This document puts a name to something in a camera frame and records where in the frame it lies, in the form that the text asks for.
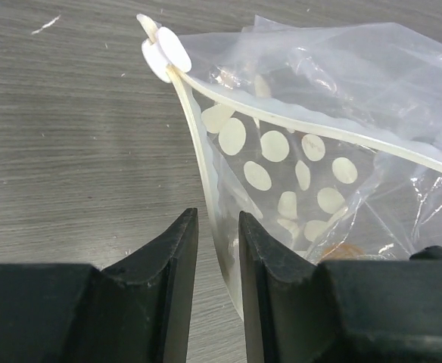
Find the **ziplock bag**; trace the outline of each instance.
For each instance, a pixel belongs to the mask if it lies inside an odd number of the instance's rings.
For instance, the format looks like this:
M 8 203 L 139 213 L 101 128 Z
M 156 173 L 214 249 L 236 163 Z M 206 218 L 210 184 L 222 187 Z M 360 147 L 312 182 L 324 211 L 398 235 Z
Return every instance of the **ziplock bag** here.
M 257 17 L 240 33 L 177 38 L 138 19 L 144 56 L 188 120 L 241 316 L 242 210 L 313 263 L 442 246 L 442 44 L 394 23 Z

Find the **table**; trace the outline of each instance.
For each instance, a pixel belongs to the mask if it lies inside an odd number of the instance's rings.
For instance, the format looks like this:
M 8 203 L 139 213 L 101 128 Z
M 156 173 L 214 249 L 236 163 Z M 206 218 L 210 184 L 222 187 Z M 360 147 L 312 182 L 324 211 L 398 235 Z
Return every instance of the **table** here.
M 0 262 L 104 267 L 198 207 L 188 361 L 245 361 L 188 128 L 142 58 L 139 12 L 178 34 L 234 32 L 259 14 L 297 26 L 393 21 L 442 42 L 442 1 L 0 2 Z

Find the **white zipper pull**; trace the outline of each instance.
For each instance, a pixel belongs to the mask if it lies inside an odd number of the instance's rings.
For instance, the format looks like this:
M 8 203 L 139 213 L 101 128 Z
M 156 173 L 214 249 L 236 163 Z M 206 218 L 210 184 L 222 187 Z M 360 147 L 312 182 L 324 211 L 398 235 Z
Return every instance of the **white zipper pull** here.
M 174 66 L 183 73 L 191 70 L 191 58 L 171 29 L 165 26 L 159 28 L 150 17 L 144 14 L 138 14 L 137 20 L 149 38 L 142 43 L 142 53 L 157 77 L 165 83 L 171 83 L 167 67 Z

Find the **white scratch mark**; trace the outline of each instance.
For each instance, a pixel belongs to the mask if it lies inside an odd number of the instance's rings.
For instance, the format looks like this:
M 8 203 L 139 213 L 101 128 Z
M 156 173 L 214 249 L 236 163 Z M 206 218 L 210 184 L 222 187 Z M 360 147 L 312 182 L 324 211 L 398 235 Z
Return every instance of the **white scratch mark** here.
M 43 25 L 39 29 L 35 30 L 34 32 L 31 32 L 31 35 L 34 36 L 35 34 L 42 32 L 44 29 L 49 28 L 51 25 L 56 23 L 60 19 L 60 17 L 61 17 L 61 14 L 59 14 L 55 19 L 53 19 L 49 23 L 46 23 L 45 25 Z

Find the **plastic bag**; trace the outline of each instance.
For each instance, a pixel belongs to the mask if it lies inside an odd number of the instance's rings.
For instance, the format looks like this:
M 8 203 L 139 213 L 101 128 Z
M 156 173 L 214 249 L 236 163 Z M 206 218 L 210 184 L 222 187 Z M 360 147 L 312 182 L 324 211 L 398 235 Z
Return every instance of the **plastic bag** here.
M 259 17 L 180 39 L 192 70 L 171 78 L 241 316 L 241 210 L 314 263 L 442 246 L 442 44 L 393 23 Z

